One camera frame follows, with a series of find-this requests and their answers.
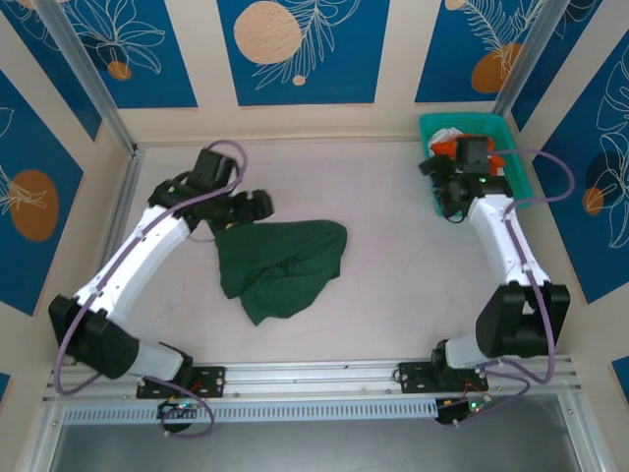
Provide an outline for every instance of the orange object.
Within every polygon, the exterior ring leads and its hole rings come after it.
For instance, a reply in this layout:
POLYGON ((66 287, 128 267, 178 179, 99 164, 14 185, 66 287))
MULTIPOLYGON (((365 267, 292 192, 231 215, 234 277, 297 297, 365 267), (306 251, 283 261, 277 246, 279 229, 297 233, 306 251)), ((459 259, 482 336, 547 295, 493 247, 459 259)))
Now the orange object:
MULTIPOLYGON (((482 136, 483 138, 487 138, 489 140, 489 144, 488 144, 489 152, 492 152, 493 150, 495 150, 495 144, 493 142, 493 139, 490 138, 489 136, 469 135, 469 134, 459 135, 456 138, 453 138, 448 141, 444 141, 442 143, 434 143, 432 146, 430 146, 430 149, 432 149, 432 152, 434 152, 436 155, 445 154, 448 157, 450 157, 452 160, 454 160, 456 158, 457 140, 459 138, 472 138, 472 137, 478 137, 478 136, 482 136)), ((491 166, 491 175, 497 175, 498 169, 501 169, 502 167, 504 167, 505 164, 506 162, 499 155, 489 156, 489 165, 491 166)))

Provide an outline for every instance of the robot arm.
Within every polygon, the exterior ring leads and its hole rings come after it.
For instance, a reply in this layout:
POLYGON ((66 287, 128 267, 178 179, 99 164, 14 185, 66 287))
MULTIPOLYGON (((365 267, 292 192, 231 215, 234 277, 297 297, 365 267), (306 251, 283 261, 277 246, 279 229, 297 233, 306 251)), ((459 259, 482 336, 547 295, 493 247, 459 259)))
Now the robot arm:
POLYGON ((139 224, 111 261, 72 299, 57 296, 49 307, 59 343, 87 300, 96 295, 70 341, 67 353, 100 374, 117 379, 125 374, 155 377, 186 385, 193 359, 163 343, 139 340, 126 332, 131 307, 166 257, 206 221, 213 232, 229 224, 248 223, 273 213, 264 191, 215 199, 182 208, 150 227, 169 208, 191 198, 225 187, 237 171, 230 157, 204 149, 195 168, 160 184, 148 200, 139 224), (142 236, 141 241, 132 245, 142 236), (101 281, 113 268, 106 284, 101 281))
POLYGON ((570 304, 565 285, 551 283, 537 263, 516 212, 507 213, 513 192, 504 176, 490 174, 488 155, 486 138, 461 138, 454 160, 437 155, 420 165, 432 178, 444 216, 460 212, 476 229, 489 261, 491 274, 487 276, 497 285, 475 330, 442 341, 433 351, 432 367, 437 376, 445 371, 451 375, 452 370, 474 369, 504 355, 526 358, 548 353, 542 308, 528 270, 543 294, 555 343, 570 304))

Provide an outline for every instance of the green basket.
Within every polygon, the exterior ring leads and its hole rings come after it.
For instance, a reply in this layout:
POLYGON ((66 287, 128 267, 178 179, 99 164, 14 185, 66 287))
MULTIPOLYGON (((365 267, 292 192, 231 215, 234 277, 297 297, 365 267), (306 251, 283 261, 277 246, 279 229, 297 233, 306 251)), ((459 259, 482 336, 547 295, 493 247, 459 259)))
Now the green basket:
MULTIPOLYGON (((514 149, 509 128, 500 115, 493 113, 431 113, 420 117, 420 133, 424 143, 424 159, 429 158, 429 139, 443 128, 457 128, 463 133, 486 135, 493 139, 496 150, 514 149)), ((516 153, 502 155, 506 164, 504 175, 513 190, 515 200, 529 199, 531 187, 527 181, 520 156, 516 153)), ((439 216, 441 207, 434 197, 434 209, 439 216)))

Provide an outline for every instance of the white tabletop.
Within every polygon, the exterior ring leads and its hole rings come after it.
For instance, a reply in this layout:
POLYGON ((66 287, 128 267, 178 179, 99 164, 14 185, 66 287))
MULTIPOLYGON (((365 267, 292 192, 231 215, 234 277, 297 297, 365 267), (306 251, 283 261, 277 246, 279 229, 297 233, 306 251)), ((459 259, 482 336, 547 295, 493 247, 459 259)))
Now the white tabletop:
MULTIPOLYGON (((420 143, 246 148, 251 162, 241 190, 268 191, 275 206, 268 221, 330 219, 347 227, 340 277, 291 319, 254 326, 240 302, 223 294, 213 244, 186 241, 141 293, 132 334, 176 346, 196 362, 297 362, 427 357, 440 339, 473 328, 495 287, 471 225, 436 216, 418 169, 420 143)), ((199 150, 146 150, 127 233, 154 187, 192 168, 199 150)), ((200 225, 193 237, 211 233, 200 225)))

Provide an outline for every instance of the dark green towel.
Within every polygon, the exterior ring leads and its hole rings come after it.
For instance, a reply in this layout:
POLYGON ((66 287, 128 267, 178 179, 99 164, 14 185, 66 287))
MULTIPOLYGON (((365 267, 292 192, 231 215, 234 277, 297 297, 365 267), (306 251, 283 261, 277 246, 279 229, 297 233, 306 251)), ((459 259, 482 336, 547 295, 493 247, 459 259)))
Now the dark green towel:
POLYGON ((304 310, 341 270, 347 230, 333 221, 245 224, 216 236, 227 298, 255 325, 304 310))

